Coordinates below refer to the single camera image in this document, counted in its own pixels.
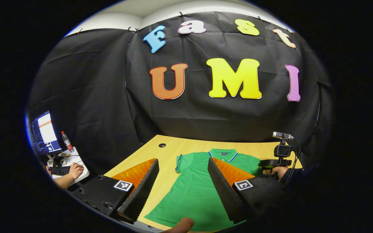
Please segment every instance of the keyboard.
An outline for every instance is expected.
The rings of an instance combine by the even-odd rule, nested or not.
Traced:
[[[70,166],[66,167],[50,167],[51,174],[54,175],[65,175],[70,172]]]

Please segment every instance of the computer monitor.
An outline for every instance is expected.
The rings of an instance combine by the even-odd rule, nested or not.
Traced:
[[[30,124],[31,137],[38,155],[58,154],[62,152],[54,133],[50,111],[46,111]]]

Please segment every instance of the water bottle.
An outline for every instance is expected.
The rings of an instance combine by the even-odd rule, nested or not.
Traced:
[[[67,135],[64,134],[64,131],[61,131],[61,137],[62,137],[62,140],[64,141],[65,145],[67,146],[67,149],[68,149],[70,152],[74,152],[74,148],[73,148],[73,146],[71,145],[70,140],[68,140]]]

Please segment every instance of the wooden table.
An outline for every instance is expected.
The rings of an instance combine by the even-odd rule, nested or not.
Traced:
[[[166,146],[163,148],[159,147],[161,143],[165,143]],[[139,215],[138,221],[158,229],[167,230],[170,229],[170,227],[146,219],[145,215],[149,214],[149,212],[155,208],[166,193],[169,192],[176,178],[178,178],[179,174],[175,172],[177,155],[186,155],[193,152],[206,152],[215,148],[235,149],[238,153],[251,155],[261,160],[277,159],[277,157],[274,157],[273,151],[274,147],[278,144],[279,141],[271,143],[235,143],[181,139],[157,135],[123,162],[108,171],[105,176],[112,177],[128,168],[138,165],[141,162],[157,158],[159,160],[159,174],[152,187],[148,200]],[[293,163],[295,159],[294,152],[292,152],[290,157],[286,159],[292,160]],[[296,168],[302,168],[299,160],[297,161]]]

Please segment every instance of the orange foam pad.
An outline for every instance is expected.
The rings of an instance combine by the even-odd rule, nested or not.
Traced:
[[[223,162],[214,157],[212,157],[212,159],[231,187],[234,182],[243,181],[255,177],[252,174],[245,172],[240,168],[236,168],[229,163]]]
[[[113,179],[122,180],[126,182],[130,182],[135,187],[130,194],[132,194],[136,187],[139,186],[142,179],[145,177],[146,173],[151,168],[152,164],[154,163],[156,158],[150,159],[148,161],[139,163],[136,166],[133,166],[127,170],[122,171],[119,174],[112,176]]]

